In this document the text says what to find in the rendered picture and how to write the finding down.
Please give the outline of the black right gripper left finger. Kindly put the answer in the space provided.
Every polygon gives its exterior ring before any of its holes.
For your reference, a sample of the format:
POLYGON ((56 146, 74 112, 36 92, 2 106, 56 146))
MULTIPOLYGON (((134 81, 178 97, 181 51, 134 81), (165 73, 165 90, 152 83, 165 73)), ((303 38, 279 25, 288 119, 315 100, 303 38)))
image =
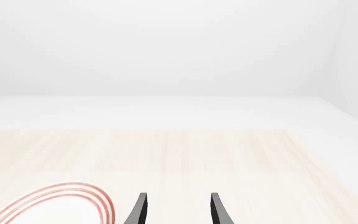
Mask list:
POLYGON ((124 224, 145 224, 147 218, 147 209, 147 194, 142 192, 139 194, 139 197, 124 224))

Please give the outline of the white plate with red rings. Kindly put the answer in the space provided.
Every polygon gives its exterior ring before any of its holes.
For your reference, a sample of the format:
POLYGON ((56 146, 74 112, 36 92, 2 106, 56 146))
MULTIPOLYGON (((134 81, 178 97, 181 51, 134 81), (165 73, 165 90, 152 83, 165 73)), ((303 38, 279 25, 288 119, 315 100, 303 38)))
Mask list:
POLYGON ((111 197, 98 186, 60 182, 41 188, 9 188, 0 194, 0 224, 116 224, 111 197))

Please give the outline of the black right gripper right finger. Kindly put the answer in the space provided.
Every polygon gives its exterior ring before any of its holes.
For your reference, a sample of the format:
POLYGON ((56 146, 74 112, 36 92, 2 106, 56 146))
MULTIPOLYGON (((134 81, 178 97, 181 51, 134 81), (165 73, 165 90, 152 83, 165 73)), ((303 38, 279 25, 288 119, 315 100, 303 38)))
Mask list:
POLYGON ((210 210, 213 224, 234 224, 233 220, 224 208, 218 193, 211 194, 210 210))

